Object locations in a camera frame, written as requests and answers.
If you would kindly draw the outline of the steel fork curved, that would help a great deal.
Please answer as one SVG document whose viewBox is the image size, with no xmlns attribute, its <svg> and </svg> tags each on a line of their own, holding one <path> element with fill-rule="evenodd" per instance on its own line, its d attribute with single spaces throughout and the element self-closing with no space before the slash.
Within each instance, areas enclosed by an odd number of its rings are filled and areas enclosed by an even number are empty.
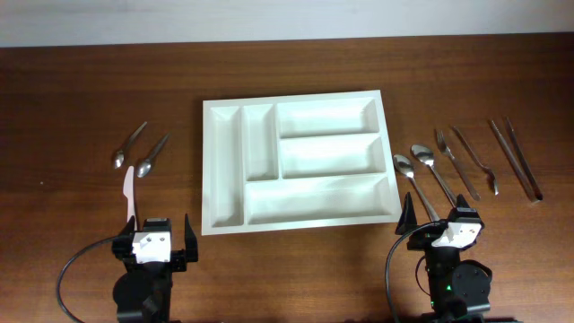
<svg viewBox="0 0 574 323">
<path fill-rule="evenodd" d="M 453 129 L 453 131 L 457 135 L 458 139 L 461 141 L 464 148 L 469 153 L 469 155 L 470 155 L 471 159 L 474 161 L 474 163 L 487 175 L 490 189 L 491 189 L 492 193 L 495 196 L 497 196 L 500 193 L 500 191 L 499 191 L 499 185 L 498 185 L 498 182 L 497 182 L 497 179 L 496 179 L 496 176 L 495 176 L 495 173 L 493 172 L 493 170 L 481 162 L 478 155 L 475 153 L 472 146 L 468 143 L 468 141 L 466 140 L 466 138 L 462 134 L 462 132 L 455 126 L 452 126 L 451 128 Z"/>
</svg>

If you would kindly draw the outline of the white plastic knife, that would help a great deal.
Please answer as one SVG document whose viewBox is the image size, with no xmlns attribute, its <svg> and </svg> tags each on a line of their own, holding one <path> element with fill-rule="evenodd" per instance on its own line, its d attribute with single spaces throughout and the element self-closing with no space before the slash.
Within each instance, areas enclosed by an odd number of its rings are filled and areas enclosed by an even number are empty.
<svg viewBox="0 0 574 323">
<path fill-rule="evenodd" d="M 127 168 L 123 183 L 123 195 L 126 198 L 126 220 L 128 222 L 133 217 L 136 217 L 134 177 L 135 177 L 135 169 L 133 166 L 129 166 Z"/>
</svg>

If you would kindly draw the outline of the steel tablespoon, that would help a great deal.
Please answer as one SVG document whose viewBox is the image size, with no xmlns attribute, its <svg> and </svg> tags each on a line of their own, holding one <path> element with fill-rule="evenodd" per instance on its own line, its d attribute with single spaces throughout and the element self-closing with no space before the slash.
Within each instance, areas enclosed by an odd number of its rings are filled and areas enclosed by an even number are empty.
<svg viewBox="0 0 574 323">
<path fill-rule="evenodd" d="M 439 220 L 439 216 L 435 211 L 434 207 L 431 205 L 427 197 L 422 192 L 421 188 L 418 186 L 415 178 L 414 178 L 414 167 L 409 158 L 401 155 L 395 154 L 393 156 L 393 163 L 396 168 L 401 174 L 405 175 L 409 181 L 411 182 L 413 188 L 415 189 L 416 193 L 418 194 L 419 198 L 422 201 L 422 204 L 433 222 L 437 222 Z"/>
<path fill-rule="evenodd" d="M 449 203 L 455 207 L 456 206 L 456 197 L 448 185 L 448 183 L 442 178 L 436 168 L 436 158 L 434 152 L 427 146 L 421 144 L 413 144 L 411 146 L 411 153 L 412 155 L 425 166 L 427 166 L 435 179 L 438 181 L 439 185 L 441 186 L 443 192 L 445 193 L 446 197 L 448 198 Z"/>
</svg>

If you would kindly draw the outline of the steel fork straight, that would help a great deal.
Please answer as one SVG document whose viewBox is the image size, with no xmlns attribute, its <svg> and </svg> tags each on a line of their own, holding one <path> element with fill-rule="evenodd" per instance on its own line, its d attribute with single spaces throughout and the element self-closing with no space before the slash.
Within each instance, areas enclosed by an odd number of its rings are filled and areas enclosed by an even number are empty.
<svg viewBox="0 0 574 323">
<path fill-rule="evenodd" d="M 463 181 L 463 183 L 464 183 L 468 193 L 470 194 L 471 198 L 474 199 L 475 201 L 480 201 L 481 196 L 479 195 L 476 188 L 472 184 L 471 180 L 469 179 L 469 177 L 465 173 L 465 171 L 462 167 L 462 164 L 455 157 L 455 155 L 451 152 L 450 148 L 447 145 L 446 138 L 445 138 L 445 136 L 441 130 L 436 131 L 436 138 L 437 138 L 437 145 L 438 145 L 440 152 L 450 159 L 451 163 L 453 164 L 454 168 L 456 169 L 457 173 L 459 174 L 459 177 Z"/>
</svg>

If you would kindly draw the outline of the small teaspoon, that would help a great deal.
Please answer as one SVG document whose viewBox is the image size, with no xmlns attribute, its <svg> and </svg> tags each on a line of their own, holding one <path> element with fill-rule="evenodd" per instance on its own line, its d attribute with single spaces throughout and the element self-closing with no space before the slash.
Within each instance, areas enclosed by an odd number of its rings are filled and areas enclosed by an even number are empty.
<svg viewBox="0 0 574 323">
<path fill-rule="evenodd" d="M 144 121 L 142 125 L 140 125 L 126 140 L 122 145 L 113 153 L 112 155 L 112 165 L 113 168 L 119 169 L 124 164 L 126 160 L 126 156 L 128 155 L 130 147 L 134 144 L 137 137 L 143 131 L 143 129 L 147 126 L 148 122 Z"/>
<path fill-rule="evenodd" d="M 138 164 L 135 175 L 138 178 L 143 178 L 150 173 L 157 155 L 160 153 L 163 146 L 170 138 L 170 133 L 167 133 L 150 151 L 150 153 Z"/>
</svg>

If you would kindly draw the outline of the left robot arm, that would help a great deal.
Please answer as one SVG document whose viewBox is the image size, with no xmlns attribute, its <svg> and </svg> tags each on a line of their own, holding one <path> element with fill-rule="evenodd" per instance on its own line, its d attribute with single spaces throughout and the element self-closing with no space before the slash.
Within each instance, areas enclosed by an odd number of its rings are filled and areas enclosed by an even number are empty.
<svg viewBox="0 0 574 323">
<path fill-rule="evenodd" d="M 184 222 L 185 247 L 171 248 L 171 220 L 150 218 L 138 229 L 131 216 L 112 242 L 112 253 L 126 272 L 113 288 L 119 322 L 168 322 L 172 276 L 185 272 L 198 260 L 198 242 L 188 218 Z"/>
</svg>

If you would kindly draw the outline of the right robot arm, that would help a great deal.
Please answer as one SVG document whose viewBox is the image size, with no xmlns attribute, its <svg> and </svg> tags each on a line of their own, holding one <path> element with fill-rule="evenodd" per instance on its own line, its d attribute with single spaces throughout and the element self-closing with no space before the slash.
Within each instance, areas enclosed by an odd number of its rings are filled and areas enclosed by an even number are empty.
<svg viewBox="0 0 574 323">
<path fill-rule="evenodd" d="M 410 251 L 422 251 L 428 276 L 432 312 L 422 322 L 483 322 L 490 310 L 492 271 L 475 260 L 462 260 L 460 253 L 475 245 L 484 228 L 478 211 L 463 196 L 445 219 L 418 224 L 410 194 L 396 227 L 399 241 Z"/>
</svg>

